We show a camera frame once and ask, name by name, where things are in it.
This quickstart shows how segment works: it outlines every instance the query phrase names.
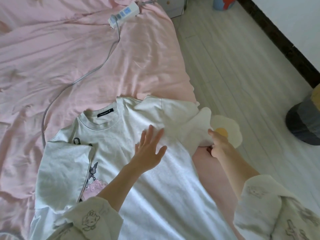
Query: black baseboard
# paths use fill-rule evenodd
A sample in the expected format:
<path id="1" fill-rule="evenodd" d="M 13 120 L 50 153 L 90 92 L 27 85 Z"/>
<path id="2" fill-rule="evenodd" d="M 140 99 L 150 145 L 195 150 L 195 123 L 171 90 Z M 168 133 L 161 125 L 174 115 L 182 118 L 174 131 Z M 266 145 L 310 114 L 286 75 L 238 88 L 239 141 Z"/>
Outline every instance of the black baseboard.
<path id="1" fill-rule="evenodd" d="M 266 35 L 286 56 L 297 71 L 312 88 L 320 83 L 320 72 L 306 57 L 283 35 L 270 19 L 254 4 L 252 0 L 238 0 L 241 6 L 250 14 Z"/>

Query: power strip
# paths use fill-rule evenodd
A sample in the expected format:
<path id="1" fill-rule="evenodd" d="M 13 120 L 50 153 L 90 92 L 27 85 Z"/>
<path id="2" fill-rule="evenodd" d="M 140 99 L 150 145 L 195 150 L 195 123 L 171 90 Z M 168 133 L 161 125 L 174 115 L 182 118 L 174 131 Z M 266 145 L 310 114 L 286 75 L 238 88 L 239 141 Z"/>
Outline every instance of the power strip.
<path id="1" fill-rule="evenodd" d="M 135 2 L 133 2 L 126 8 L 123 8 L 119 13 L 115 14 L 117 20 L 110 18 L 108 19 L 108 22 L 112 28 L 115 28 L 117 23 L 118 26 L 120 26 L 122 23 L 134 16 L 137 16 L 139 13 L 139 6 Z"/>

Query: wall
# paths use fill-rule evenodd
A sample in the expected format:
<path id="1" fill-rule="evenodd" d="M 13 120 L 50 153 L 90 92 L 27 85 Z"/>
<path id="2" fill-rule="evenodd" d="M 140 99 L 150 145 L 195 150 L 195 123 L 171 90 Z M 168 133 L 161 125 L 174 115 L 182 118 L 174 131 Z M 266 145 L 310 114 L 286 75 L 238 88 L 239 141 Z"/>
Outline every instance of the wall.
<path id="1" fill-rule="evenodd" d="M 320 72 L 320 0 L 252 0 Z"/>

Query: crew neckline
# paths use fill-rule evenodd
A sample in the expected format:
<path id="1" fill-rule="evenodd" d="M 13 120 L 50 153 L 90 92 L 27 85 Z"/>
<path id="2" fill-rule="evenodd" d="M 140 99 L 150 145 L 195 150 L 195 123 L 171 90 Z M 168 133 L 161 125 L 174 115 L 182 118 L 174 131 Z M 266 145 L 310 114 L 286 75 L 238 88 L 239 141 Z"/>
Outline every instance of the crew neckline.
<path id="1" fill-rule="evenodd" d="M 90 110 L 83 111 L 78 116 L 78 118 L 81 121 L 81 123 L 87 128 L 94 131 L 102 131 L 102 130 L 109 129 L 120 120 L 120 117 L 122 116 L 122 111 L 123 111 L 122 107 L 123 107 L 123 103 L 122 103 L 121 97 L 117 97 L 116 101 L 108 105 L 107 107 L 104 107 L 99 110 L 94 110 L 94 111 L 90 111 Z M 95 124 L 94 122 L 89 120 L 89 118 L 97 118 L 98 114 L 103 113 L 109 109 L 114 109 L 114 111 L 111 113 L 117 113 L 117 116 L 114 119 L 102 124 Z"/>

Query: yellow circle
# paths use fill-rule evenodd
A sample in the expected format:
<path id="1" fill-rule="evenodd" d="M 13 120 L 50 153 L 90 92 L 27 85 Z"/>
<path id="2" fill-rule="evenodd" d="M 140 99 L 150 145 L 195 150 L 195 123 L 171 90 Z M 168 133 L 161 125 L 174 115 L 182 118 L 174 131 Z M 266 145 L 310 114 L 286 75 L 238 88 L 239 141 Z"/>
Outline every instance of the yellow circle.
<path id="1" fill-rule="evenodd" d="M 214 131 L 218 132 L 220 135 L 228 138 L 228 132 L 225 128 L 217 128 Z"/>

